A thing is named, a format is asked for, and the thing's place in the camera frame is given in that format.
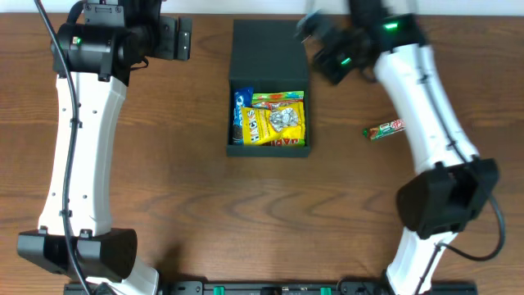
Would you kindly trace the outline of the black box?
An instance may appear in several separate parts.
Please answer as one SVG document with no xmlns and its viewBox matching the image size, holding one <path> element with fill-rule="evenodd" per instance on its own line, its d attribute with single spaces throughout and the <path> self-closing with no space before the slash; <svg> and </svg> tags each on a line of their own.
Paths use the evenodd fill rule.
<svg viewBox="0 0 524 295">
<path fill-rule="evenodd" d="M 235 20 L 229 68 L 229 157 L 307 157 L 310 153 L 309 65 L 304 45 L 295 38 L 295 20 Z M 257 93 L 303 91 L 305 145 L 244 146 L 233 142 L 234 92 L 252 87 Z"/>
</svg>

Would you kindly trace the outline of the yellow nuts bag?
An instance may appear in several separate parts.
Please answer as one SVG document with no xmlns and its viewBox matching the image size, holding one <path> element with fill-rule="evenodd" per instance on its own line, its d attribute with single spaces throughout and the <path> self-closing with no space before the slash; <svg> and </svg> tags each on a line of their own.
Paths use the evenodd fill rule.
<svg viewBox="0 0 524 295">
<path fill-rule="evenodd" d="M 242 141 L 244 145 L 264 145 L 276 140 L 305 140 L 305 110 L 294 102 L 273 110 L 242 107 Z"/>
</svg>

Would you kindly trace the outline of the green Haribo gummy bag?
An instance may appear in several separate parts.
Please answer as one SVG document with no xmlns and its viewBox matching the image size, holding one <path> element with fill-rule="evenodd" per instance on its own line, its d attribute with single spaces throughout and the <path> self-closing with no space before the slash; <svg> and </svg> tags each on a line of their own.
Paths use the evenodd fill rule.
<svg viewBox="0 0 524 295">
<path fill-rule="evenodd" d="M 280 93 L 254 93 L 251 101 L 252 108 L 262 108 L 273 110 L 276 107 L 283 107 L 294 102 L 302 102 L 304 104 L 304 91 L 288 91 Z M 303 147 L 305 140 L 298 139 L 284 139 L 276 140 L 271 143 L 257 146 L 274 146 L 274 147 Z"/>
</svg>

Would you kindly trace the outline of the blue Oreo pack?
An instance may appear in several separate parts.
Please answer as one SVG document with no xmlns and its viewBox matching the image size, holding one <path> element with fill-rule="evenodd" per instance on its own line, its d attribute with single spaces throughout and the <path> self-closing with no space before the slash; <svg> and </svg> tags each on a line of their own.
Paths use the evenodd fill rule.
<svg viewBox="0 0 524 295">
<path fill-rule="evenodd" d="M 250 107 L 254 94 L 253 87 L 239 88 L 234 92 L 233 101 L 233 144 L 242 145 L 242 108 Z"/>
</svg>

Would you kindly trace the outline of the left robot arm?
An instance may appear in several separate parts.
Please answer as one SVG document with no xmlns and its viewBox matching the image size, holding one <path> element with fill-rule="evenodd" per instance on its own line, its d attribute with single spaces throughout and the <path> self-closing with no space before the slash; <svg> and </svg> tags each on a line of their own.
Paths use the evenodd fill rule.
<svg viewBox="0 0 524 295">
<path fill-rule="evenodd" d="M 160 12 L 161 1 L 79 1 L 50 29 L 58 126 L 52 179 L 36 229 L 18 255 L 74 281 L 80 294 L 156 294 L 159 272 L 138 257 L 133 229 L 110 209 L 115 127 L 135 70 L 152 58 L 186 61 L 192 20 Z"/>
</svg>

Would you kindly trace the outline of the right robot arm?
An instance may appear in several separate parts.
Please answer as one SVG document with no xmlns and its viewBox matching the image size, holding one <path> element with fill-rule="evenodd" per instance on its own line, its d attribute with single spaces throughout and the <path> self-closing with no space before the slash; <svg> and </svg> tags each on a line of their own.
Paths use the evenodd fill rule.
<svg viewBox="0 0 524 295">
<path fill-rule="evenodd" d="M 458 234 L 486 204 L 495 204 L 498 167 L 480 157 L 459 124 L 416 15 L 392 15 L 380 1 L 349 7 L 349 28 L 311 12 L 296 34 L 322 44 L 314 64 L 334 84 L 351 70 L 370 69 L 404 122 L 415 176 L 396 195 L 403 233 L 376 293 L 473 293 L 467 284 L 433 286 L 431 277 Z"/>
</svg>

